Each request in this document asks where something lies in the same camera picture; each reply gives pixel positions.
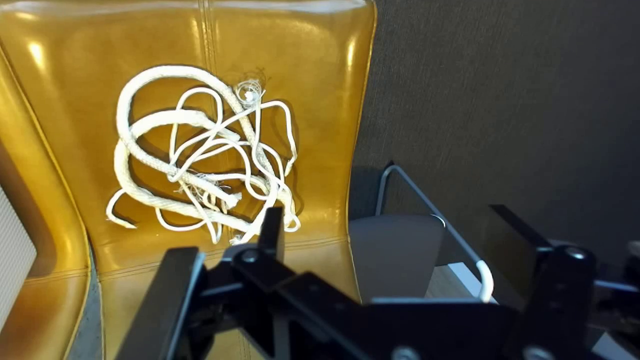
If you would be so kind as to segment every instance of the glossy yellow surface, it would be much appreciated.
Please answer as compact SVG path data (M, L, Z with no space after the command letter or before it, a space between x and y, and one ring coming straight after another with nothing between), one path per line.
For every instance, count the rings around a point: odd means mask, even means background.
M227 247L210 244L206 230L167 232L150 208L132 200L122 200L119 213L139 230L106 221L104 205L119 189L112 169L117 98L129 78L157 64L201 65L229 83L260 78L266 100L291 103L300 160L288 184L302 227L286 233L286 262L359 294L347 202L375 17L368 0L0 1L0 53L7 58L0 61L0 140L28 185L50 176L61 178L54 192L70 189L73 202L49 202L61 208L56 212L81 213L88 230L104 295L106 358L115 358L167 247L197 244L210 266ZM175 106L191 86L157 82L136 95L132 114ZM15 109L5 109L7 98L16 101ZM276 123L275 116L266 114L266 123ZM281 130L264 128L272 140ZM147 142L163 146L167 132ZM229 162L212 168L230 168L237 160ZM132 169L144 184L172 189L144 165L132 164ZM45 187L34 187L34 197L49 197ZM63 232L85 235L83 226L63 226ZM239 333L217 340L214 353L252 358Z

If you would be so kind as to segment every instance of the gray wall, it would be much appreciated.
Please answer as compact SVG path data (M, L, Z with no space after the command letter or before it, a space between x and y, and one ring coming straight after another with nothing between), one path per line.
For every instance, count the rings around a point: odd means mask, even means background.
M396 160L478 245L505 202L621 262L640 237L640 1L378 9L357 165Z

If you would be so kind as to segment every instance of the tangled cable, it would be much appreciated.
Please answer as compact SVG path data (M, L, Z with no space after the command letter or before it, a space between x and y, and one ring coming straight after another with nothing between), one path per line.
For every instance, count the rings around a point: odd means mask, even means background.
M130 120L130 107L136 91L147 83L161 78L191 78L204 86L186 90L175 109L158 109ZM186 100L202 94L217 101L217 116L209 117L202 109L185 107ZM239 233L232 244L245 244L260 232L266 210L276 202L284 205L284 230L297 232L300 220L297 216L297 203L292 189L284 178L292 172L297 162L297 140L292 130L291 107L281 100L262 101L264 90L258 79L245 79L234 90L206 69L193 65L157 65L136 74L120 91L117 107L119 144L115 149L115 172L120 182L120 189L106 203L106 218L125 227L136 227L132 221L115 213L117 202L129 194L141 203L157 210L158 221L172 232L191 232L206 226L212 242L218 244L223 227L234 227ZM262 134L262 109L278 107L284 114L288 160L260 140ZM234 132L230 125L240 123L242 132ZM149 154L139 140L161 128L170 125L168 158L157 158ZM201 132L186 142L178 144L178 128L191 125ZM237 152L242 158L245 172L197 172L194 165L214 156ZM130 156L163 172L168 182L188 197L177 200L152 194L134 182L130 174ZM242 200L242 192L232 192L225 182L240 182L255 200L262 202L255 220L245 220L230 210ZM198 221L188 226L170 223L164 212L197 218Z

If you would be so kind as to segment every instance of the chair backrest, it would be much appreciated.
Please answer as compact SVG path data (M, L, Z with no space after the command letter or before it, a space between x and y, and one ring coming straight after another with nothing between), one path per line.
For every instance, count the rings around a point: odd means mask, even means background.
M158 262L170 245L198 244L214 251L204 230L168 233L150 208L130 200L119 210L139 230L106 221L104 205L119 189L117 100L134 74L158 64L201 65L229 83L260 78L266 98L291 103L297 122L300 160L291 185L302 227L288 240L347 237L373 31L368 0L3 1L0 140L26 182L45 172L28 169L32 158L53 160L88 227L99 271ZM170 107L188 86L193 82L168 79L149 86L132 114ZM18 117L7 101L22 107ZM167 132L149 142L161 146ZM16 147L39 154L15 156ZM170 192L161 174L141 164L132 169Z

